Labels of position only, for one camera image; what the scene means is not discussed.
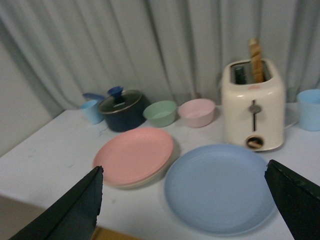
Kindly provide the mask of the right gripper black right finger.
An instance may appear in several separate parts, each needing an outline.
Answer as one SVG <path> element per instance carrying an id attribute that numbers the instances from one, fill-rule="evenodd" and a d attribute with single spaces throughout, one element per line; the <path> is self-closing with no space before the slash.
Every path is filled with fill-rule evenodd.
<path id="1" fill-rule="evenodd" d="M 276 160 L 264 178 L 275 205 L 295 240 L 320 238 L 320 187 Z"/>

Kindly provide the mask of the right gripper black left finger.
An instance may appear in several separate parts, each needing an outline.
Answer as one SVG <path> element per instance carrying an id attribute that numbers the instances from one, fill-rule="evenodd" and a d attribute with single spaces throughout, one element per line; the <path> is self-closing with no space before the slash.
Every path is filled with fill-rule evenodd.
<path id="1" fill-rule="evenodd" d="M 89 240 L 103 197 L 103 167 L 96 166 L 12 240 Z"/>

